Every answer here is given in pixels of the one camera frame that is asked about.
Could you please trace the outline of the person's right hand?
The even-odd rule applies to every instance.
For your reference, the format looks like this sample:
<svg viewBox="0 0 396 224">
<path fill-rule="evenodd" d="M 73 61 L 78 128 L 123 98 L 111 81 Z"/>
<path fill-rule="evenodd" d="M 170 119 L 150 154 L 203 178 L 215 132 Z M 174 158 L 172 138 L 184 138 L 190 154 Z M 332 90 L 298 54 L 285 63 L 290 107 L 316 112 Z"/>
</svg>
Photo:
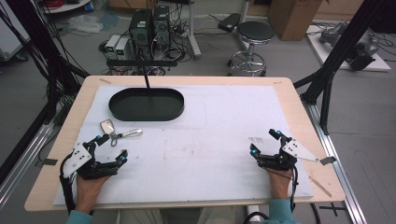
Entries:
<svg viewBox="0 0 396 224">
<path fill-rule="evenodd" d="M 270 178 L 272 197 L 274 199 L 288 199 L 292 170 L 277 171 L 267 169 L 267 173 Z"/>
</svg>

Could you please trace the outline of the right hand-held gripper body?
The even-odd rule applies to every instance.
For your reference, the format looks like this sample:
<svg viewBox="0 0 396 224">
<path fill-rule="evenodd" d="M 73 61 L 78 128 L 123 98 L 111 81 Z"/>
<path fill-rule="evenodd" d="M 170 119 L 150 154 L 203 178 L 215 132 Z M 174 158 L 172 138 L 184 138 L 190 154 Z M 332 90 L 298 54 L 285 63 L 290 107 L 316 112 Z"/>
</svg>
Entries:
<svg viewBox="0 0 396 224">
<path fill-rule="evenodd" d="M 318 162 L 318 158 L 296 139 L 285 142 L 274 155 L 261 154 L 257 150 L 257 163 L 261 168 L 288 171 L 295 166 L 297 160 Z"/>
</svg>

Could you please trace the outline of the black oval tray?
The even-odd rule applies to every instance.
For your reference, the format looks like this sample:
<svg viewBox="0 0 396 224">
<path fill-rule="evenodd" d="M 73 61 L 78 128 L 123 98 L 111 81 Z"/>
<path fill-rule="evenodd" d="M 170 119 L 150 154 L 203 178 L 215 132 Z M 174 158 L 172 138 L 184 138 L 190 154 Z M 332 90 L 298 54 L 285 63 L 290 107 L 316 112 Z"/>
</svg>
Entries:
<svg viewBox="0 0 396 224">
<path fill-rule="evenodd" d="M 109 110 L 121 121 L 168 121 L 184 111 L 184 96 L 168 88 L 127 88 L 109 100 Z"/>
</svg>

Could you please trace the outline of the person's left hand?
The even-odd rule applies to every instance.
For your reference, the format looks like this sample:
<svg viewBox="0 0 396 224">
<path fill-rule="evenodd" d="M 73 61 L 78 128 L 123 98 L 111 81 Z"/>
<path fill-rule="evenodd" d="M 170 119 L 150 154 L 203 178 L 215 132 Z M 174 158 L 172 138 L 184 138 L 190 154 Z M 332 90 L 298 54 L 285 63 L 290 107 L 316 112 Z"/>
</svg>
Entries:
<svg viewBox="0 0 396 224">
<path fill-rule="evenodd" d="M 97 198 L 102 186 L 107 182 L 109 176 L 98 179 L 85 180 L 81 176 L 77 177 L 78 199 L 76 210 L 89 214 L 96 205 Z"/>
</svg>

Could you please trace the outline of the white board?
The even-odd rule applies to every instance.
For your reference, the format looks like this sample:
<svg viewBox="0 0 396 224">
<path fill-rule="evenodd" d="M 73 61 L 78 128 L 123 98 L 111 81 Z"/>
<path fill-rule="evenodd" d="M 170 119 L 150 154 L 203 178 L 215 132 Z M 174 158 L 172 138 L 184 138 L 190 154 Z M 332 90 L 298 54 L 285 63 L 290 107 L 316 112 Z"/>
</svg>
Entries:
<svg viewBox="0 0 396 224">
<path fill-rule="evenodd" d="M 319 42 L 320 34 L 321 29 L 319 27 L 316 25 L 310 25 L 306 33 L 306 38 L 316 53 L 319 62 L 324 64 L 330 52 L 332 51 L 332 47 L 328 43 Z M 375 60 L 368 64 L 364 68 L 364 71 L 388 72 L 390 70 L 390 67 L 387 65 L 387 63 L 377 53 L 373 55 L 373 58 Z"/>
</svg>

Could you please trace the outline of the black round stool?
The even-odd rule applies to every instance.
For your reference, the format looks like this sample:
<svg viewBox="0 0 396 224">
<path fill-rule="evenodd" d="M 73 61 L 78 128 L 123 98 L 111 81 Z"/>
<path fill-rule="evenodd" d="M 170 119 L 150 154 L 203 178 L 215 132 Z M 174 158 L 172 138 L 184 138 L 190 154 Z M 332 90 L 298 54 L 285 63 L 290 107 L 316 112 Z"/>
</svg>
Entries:
<svg viewBox="0 0 396 224">
<path fill-rule="evenodd" d="M 227 62 L 230 67 L 227 76 L 230 77 L 234 70 L 240 70 L 251 74 L 253 77 L 257 73 L 264 77 L 266 75 L 265 60 L 254 51 L 254 48 L 271 42 L 275 36 L 274 30 L 264 22 L 245 21 L 237 26 L 236 32 L 239 38 L 247 43 L 247 49 L 237 51 Z"/>
</svg>

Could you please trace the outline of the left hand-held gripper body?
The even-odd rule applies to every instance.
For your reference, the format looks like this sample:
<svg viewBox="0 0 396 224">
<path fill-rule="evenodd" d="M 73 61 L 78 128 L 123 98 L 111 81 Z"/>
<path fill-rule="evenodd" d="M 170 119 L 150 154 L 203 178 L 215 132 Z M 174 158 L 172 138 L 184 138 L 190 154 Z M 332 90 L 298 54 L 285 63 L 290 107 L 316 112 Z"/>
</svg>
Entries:
<svg viewBox="0 0 396 224">
<path fill-rule="evenodd" d="M 95 150 L 99 146 L 101 143 L 77 143 L 63 161 L 63 178 L 78 174 L 90 180 L 116 175 L 120 169 L 120 156 L 114 161 L 99 162 L 95 159 Z"/>
</svg>

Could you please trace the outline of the wooden table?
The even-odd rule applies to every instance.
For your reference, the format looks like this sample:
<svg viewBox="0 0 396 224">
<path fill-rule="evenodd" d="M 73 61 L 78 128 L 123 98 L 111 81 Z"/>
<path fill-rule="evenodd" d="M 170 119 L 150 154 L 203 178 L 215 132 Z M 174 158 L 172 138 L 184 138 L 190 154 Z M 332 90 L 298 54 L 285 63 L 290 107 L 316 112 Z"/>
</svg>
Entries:
<svg viewBox="0 0 396 224">
<path fill-rule="evenodd" d="M 26 202 L 28 211 L 56 211 L 63 210 L 64 195 L 59 180 L 60 169 L 77 143 L 91 141 L 101 134 L 100 121 L 111 118 L 108 108 L 110 98 L 118 91 L 127 88 L 169 88 L 178 91 L 180 86 L 189 85 L 235 85 L 235 86 L 271 86 L 280 98 L 286 122 L 290 127 L 290 136 L 310 150 L 317 158 L 314 161 L 298 161 L 298 186 L 294 200 L 297 203 L 335 202 L 342 201 L 345 193 L 338 177 L 330 164 L 322 165 L 325 151 L 319 142 L 316 131 L 307 116 L 302 102 L 294 89 L 292 82 L 286 77 L 156 77 L 142 78 L 138 76 L 90 76 L 83 82 L 78 97 L 72 105 L 66 121 L 50 151 L 50 157 L 58 160 L 56 165 L 46 165 L 42 168 Z M 328 197 L 309 178 L 314 177 L 331 194 Z M 248 205 L 267 203 L 267 200 L 249 200 L 242 203 L 177 203 L 174 206 L 143 205 L 105 205 L 99 204 L 100 209 L 127 209 L 127 208 L 167 208 L 167 207 L 204 207 L 221 205 Z"/>
</svg>

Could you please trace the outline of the black bar on thin stand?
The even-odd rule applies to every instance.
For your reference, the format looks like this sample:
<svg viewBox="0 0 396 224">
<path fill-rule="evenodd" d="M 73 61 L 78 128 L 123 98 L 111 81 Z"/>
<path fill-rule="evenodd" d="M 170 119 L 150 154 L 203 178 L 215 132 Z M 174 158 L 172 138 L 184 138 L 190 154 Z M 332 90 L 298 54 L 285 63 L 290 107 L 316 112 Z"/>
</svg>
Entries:
<svg viewBox="0 0 396 224">
<path fill-rule="evenodd" d="M 146 60 L 108 60 L 106 62 L 107 66 L 137 66 L 137 67 L 176 67 L 177 62 L 175 61 L 146 61 Z"/>
</svg>

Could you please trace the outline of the black computer tower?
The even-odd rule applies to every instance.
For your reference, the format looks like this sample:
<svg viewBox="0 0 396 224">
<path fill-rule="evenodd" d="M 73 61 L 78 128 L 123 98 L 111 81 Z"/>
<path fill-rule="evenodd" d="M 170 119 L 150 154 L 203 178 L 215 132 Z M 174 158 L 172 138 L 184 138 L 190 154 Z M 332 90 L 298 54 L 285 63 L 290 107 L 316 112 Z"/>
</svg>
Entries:
<svg viewBox="0 0 396 224">
<path fill-rule="evenodd" d="M 152 10 L 147 8 L 139 8 L 134 12 L 129 25 L 131 39 L 139 47 L 149 47 L 152 36 Z"/>
<path fill-rule="evenodd" d="M 160 49 L 170 47 L 169 6 L 156 6 L 153 10 L 154 39 Z"/>
</svg>

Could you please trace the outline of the person's legs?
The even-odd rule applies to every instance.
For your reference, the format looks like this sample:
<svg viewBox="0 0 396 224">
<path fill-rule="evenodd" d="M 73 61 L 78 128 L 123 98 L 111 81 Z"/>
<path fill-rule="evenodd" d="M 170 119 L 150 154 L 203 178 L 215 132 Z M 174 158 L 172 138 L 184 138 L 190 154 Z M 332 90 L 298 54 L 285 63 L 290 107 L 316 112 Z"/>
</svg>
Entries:
<svg viewBox="0 0 396 224">
<path fill-rule="evenodd" d="M 120 210 L 119 224 L 234 224 L 231 206 Z"/>
</svg>

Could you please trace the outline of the key bunch with silver fob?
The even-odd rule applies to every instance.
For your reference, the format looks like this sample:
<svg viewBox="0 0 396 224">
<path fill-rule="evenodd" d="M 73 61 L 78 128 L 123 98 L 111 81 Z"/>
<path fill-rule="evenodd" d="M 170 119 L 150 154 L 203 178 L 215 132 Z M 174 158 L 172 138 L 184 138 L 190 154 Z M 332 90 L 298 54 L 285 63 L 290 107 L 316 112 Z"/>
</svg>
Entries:
<svg viewBox="0 0 396 224">
<path fill-rule="evenodd" d="M 100 126 L 102 131 L 110 136 L 111 138 L 110 145 L 112 147 L 115 147 L 118 143 L 118 140 L 121 138 L 136 137 L 143 134 L 143 130 L 140 128 L 132 129 L 131 131 L 128 131 L 126 133 L 116 133 L 115 126 L 111 119 L 105 119 L 101 121 Z"/>
</svg>

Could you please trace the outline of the clear plastic bag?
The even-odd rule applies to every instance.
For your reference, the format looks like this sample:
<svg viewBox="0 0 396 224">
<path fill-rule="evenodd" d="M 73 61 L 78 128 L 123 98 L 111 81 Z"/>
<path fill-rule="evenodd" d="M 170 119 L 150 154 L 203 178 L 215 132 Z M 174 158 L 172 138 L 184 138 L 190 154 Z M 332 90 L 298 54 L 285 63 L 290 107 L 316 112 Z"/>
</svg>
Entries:
<svg viewBox="0 0 396 224">
<path fill-rule="evenodd" d="M 68 20 L 68 27 L 84 33 L 98 34 L 103 29 L 103 24 L 96 16 L 79 15 Z"/>
</svg>

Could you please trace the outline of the cardboard box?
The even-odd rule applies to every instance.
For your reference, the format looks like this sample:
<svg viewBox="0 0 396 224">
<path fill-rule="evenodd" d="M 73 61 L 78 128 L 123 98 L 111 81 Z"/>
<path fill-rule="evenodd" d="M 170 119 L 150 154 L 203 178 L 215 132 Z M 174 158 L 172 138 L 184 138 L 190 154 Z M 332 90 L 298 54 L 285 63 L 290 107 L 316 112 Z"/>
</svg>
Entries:
<svg viewBox="0 0 396 224">
<path fill-rule="evenodd" d="M 268 21 L 281 41 L 301 41 L 323 0 L 272 0 Z"/>
</svg>

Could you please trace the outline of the beige tape strip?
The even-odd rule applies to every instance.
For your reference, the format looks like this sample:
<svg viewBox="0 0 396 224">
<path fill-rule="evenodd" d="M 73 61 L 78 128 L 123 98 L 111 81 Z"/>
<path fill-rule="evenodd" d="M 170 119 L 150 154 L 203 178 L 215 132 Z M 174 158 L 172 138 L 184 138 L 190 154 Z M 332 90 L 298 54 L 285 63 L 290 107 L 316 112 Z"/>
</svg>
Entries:
<svg viewBox="0 0 396 224">
<path fill-rule="evenodd" d="M 310 180 L 319 188 L 321 189 L 328 197 L 332 198 L 332 194 L 322 186 L 314 177 L 309 176 Z"/>
</svg>

